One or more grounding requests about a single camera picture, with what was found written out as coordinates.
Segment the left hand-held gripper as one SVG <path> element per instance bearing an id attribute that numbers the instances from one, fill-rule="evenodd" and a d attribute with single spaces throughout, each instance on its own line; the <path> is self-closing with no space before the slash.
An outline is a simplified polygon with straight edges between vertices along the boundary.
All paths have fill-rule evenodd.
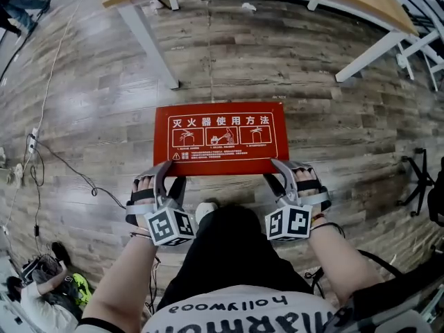
<path id="1" fill-rule="evenodd" d="M 172 164 L 172 160 L 164 161 L 135 178 L 153 176 L 153 204 L 126 203 L 126 221 L 147 230 L 155 246 L 178 246 L 196 237 L 194 216 L 183 209 L 187 178 L 177 177 L 168 191 L 164 186 Z"/>

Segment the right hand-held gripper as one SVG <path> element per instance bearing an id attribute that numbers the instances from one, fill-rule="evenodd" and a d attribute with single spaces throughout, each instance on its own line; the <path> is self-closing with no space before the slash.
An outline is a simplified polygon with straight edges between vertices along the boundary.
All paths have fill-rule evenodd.
<path id="1" fill-rule="evenodd" d="M 319 194 L 299 197 L 296 180 L 297 169 L 310 171 L 309 164 L 296 161 L 271 160 L 284 178 L 284 185 L 271 173 L 263 175 L 275 197 L 277 209 L 265 216 L 266 236 L 270 241 L 295 241 L 309 238 L 311 225 L 331 206 L 330 195 L 318 178 Z"/>

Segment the person's right hand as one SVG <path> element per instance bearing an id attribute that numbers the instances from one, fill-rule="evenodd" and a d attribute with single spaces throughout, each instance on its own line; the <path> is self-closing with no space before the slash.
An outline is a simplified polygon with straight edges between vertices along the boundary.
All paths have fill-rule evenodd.
<path id="1" fill-rule="evenodd" d="M 315 171 L 299 168 L 296 170 L 294 178 L 297 182 L 299 197 L 308 197 L 319 194 L 318 178 Z"/>

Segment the person's left hand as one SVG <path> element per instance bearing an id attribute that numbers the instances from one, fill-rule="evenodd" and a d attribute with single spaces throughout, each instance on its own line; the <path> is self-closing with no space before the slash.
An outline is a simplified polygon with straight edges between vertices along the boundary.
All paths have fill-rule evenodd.
<path id="1" fill-rule="evenodd" d="M 144 176 L 134 180 L 130 200 L 135 205 L 153 204 L 155 202 L 153 188 L 152 176 Z"/>

